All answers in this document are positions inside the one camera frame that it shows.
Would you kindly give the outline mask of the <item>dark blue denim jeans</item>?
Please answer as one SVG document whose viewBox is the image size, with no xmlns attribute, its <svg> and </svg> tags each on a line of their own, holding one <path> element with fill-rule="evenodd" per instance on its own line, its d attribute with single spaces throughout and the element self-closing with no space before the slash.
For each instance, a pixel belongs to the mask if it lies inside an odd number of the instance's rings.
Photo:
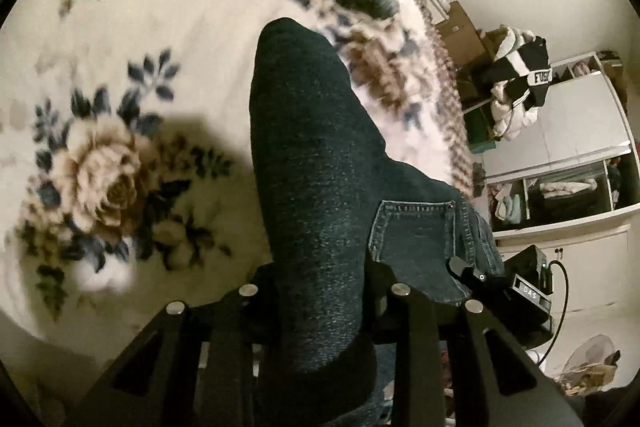
<svg viewBox="0 0 640 427">
<path fill-rule="evenodd" d="M 446 305 L 468 291 L 451 257 L 503 271 L 488 224 L 461 193 L 390 159 L 329 41 L 279 18 L 260 33 L 250 139 L 273 255 L 260 413 L 269 426 L 373 426 L 395 343 L 375 336 L 367 267 Z"/>
</svg>

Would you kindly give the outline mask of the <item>white wardrobe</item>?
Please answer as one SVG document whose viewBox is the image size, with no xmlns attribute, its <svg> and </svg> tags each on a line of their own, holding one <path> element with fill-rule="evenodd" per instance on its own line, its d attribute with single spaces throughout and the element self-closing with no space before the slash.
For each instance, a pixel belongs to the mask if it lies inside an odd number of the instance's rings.
<svg viewBox="0 0 640 427">
<path fill-rule="evenodd" d="M 622 307 L 638 267 L 637 142 L 602 55 L 566 58 L 552 74 L 535 124 L 478 148 L 477 205 L 503 257 L 535 245 L 565 265 L 570 286 L 554 286 L 555 312 Z"/>
</svg>

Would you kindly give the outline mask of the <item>white puffy coat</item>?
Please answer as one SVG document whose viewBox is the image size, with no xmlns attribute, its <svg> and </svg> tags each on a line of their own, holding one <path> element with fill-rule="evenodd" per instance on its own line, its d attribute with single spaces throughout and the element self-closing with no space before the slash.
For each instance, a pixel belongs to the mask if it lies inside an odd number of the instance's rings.
<svg viewBox="0 0 640 427">
<path fill-rule="evenodd" d="M 533 31 L 506 25 L 488 32 L 486 37 L 491 43 L 490 49 L 494 63 L 536 39 Z M 491 116 L 495 121 L 492 128 L 494 137 L 506 141 L 514 140 L 523 127 L 530 126 L 536 121 L 536 117 L 526 117 L 524 109 L 516 109 L 513 106 L 513 102 L 506 95 L 506 80 L 491 80 L 491 83 L 498 84 L 497 88 L 491 89 Z"/>
</svg>

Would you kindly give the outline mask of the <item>brown checkered bed sheet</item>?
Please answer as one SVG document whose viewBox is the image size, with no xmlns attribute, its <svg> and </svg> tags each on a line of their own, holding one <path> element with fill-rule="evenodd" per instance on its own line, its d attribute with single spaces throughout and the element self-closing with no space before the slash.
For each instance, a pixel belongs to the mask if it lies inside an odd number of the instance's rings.
<svg viewBox="0 0 640 427">
<path fill-rule="evenodd" d="M 451 157 L 452 185 L 466 198 L 473 196 L 473 161 L 468 147 L 462 105 L 456 83 L 456 71 L 444 40 L 436 28 L 432 0 L 414 0 L 425 22 L 427 40 L 433 45 L 440 95 L 436 102 L 436 121 L 444 128 Z"/>
</svg>

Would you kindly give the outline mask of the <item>black white jacket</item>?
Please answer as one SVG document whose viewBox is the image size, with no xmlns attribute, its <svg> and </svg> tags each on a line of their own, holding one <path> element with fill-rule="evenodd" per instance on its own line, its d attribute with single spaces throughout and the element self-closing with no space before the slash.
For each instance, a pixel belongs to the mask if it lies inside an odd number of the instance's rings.
<svg viewBox="0 0 640 427">
<path fill-rule="evenodd" d="M 547 41 L 538 36 L 499 58 L 483 77 L 497 100 L 526 110 L 544 106 L 551 81 Z"/>
</svg>

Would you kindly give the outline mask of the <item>floral white bed quilt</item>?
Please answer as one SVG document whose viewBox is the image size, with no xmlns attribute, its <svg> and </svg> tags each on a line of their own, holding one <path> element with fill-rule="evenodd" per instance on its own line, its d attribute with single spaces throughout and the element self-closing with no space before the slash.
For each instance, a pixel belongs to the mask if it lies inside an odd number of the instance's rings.
<svg viewBox="0 0 640 427">
<path fill-rule="evenodd" d="M 269 248 L 250 159 L 262 28 L 324 35 L 391 158 L 452 185 L 414 0 L 17 0 L 1 28 L 1 310 L 104 357 L 166 301 L 209 303 Z"/>
</svg>

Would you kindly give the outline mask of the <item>brown cardboard box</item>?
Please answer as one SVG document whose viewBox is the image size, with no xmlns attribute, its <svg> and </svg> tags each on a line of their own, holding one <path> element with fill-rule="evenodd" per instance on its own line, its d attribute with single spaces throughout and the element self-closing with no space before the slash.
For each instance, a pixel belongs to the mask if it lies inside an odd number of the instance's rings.
<svg viewBox="0 0 640 427">
<path fill-rule="evenodd" d="M 451 61 L 457 67 L 474 67 L 491 62 L 480 33 L 459 2 L 451 2 L 448 18 L 438 23 L 436 28 Z"/>
</svg>

